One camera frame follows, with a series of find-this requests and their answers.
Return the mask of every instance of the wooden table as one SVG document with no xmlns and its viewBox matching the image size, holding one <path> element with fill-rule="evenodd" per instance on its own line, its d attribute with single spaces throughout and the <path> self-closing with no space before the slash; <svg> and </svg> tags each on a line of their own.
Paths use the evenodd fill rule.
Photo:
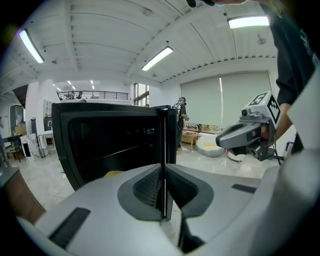
<svg viewBox="0 0 320 256">
<path fill-rule="evenodd" d="M 0 167 L 0 174 L 0 188 L 6 193 L 14 214 L 34 224 L 46 210 L 30 191 L 19 168 Z"/>
<path fill-rule="evenodd" d="M 16 142 L 20 142 L 20 137 L 21 137 L 22 135 L 21 134 L 19 134 L 19 135 L 15 135 L 15 136 L 11 136 L 11 137 L 7 137 L 7 138 L 3 138 L 2 140 L 3 140 L 3 143 L 7 143 L 7 142 L 9 142 L 9 143 L 11 143 L 11 148 L 13 148 L 13 151 L 9 151 L 9 152 L 6 152 L 7 154 L 8 153 L 13 153 L 13 155 L 14 155 L 14 158 L 16 158 L 16 155 L 17 155 L 17 157 L 18 157 L 18 159 L 19 159 L 19 162 L 21 163 L 21 160 L 20 160 L 20 157 L 19 157 L 19 152 L 20 151 L 23 151 L 23 149 L 22 149 L 22 145 L 21 145 L 21 148 L 16 148 Z"/>
<path fill-rule="evenodd" d="M 191 144 L 191 150 L 193 149 L 193 145 L 196 144 L 196 141 L 198 139 L 198 134 L 195 132 L 188 132 L 188 131 L 183 131 L 182 132 L 182 142 L 189 143 Z"/>
</svg>

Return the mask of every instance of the tiled floor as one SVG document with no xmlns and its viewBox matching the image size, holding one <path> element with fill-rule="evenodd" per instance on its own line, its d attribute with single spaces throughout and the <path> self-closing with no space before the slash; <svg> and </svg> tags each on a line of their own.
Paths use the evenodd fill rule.
<svg viewBox="0 0 320 256">
<path fill-rule="evenodd" d="M 226 153 L 220 157 L 210 158 L 200 155 L 195 150 L 191 151 L 189 144 L 182 144 L 176 163 L 197 169 L 199 172 L 259 179 L 267 168 L 278 165 L 276 160 L 259 162 L 251 155 L 245 156 L 242 162 L 229 159 Z M 31 192 L 47 211 L 74 192 L 66 175 L 61 173 L 63 168 L 56 153 L 31 163 L 24 159 L 21 163 L 14 161 L 11 164 L 14 167 L 20 167 L 21 174 Z M 169 239 L 177 244 L 181 211 L 175 203 L 172 209 L 171 221 L 161 223 L 161 228 Z"/>
</svg>

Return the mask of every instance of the balcony railing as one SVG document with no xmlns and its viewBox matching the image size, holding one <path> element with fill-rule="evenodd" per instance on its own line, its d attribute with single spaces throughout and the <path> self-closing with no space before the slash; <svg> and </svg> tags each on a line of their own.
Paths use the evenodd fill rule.
<svg viewBox="0 0 320 256">
<path fill-rule="evenodd" d="M 100 90 L 74 90 L 57 93 L 60 100 L 80 100 L 80 99 L 106 99 L 106 100 L 128 100 L 128 93 L 116 91 Z"/>
</svg>

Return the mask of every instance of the hand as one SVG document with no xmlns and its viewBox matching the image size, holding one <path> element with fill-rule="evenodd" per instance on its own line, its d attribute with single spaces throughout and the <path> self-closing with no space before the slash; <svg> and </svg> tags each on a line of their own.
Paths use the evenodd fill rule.
<svg viewBox="0 0 320 256">
<path fill-rule="evenodd" d="M 252 132 L 252 137 L 256 136 L 256 132 Z M 261 126 L 261 138 L 265 140 L 269 140 L 269 126 L 267 124 L 264 124 Z"/>
</svg>

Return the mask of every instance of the ceiling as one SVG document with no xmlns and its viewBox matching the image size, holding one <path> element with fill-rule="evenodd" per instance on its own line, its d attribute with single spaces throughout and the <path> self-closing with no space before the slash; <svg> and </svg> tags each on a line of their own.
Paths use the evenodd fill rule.
<svg viewBox="0 0 320 256">
<path fill-rule="evenodd" d="M 38 64 L 16 35 L 0 71 L 0 94 L 31 81 L 116 80 L 158 86 L 201 67 L 275 58 L 269 27 L 231 30 L 227 19 L 263 14 L 255 2 L 224 7 L 186 0 L 50 0 L 25 22 L 44 58 Z M 258 44 L 260 38 L 266 43 Z M 141 68 L 165 46 L 173 53 Z"/>
<path fill-rule="evenodd" d="M 93 91 L 92 85 L 96 91 L 99 91 L 101 88 L 100 81 L 93 80 L 93 84 L 89 80 L 82 81 L 73 81 L 71 80 L 69 84 L 67 81 L 55 82 L 53 83 L 56 88 L 59 88 L 61 91 Z"/>
</svg>

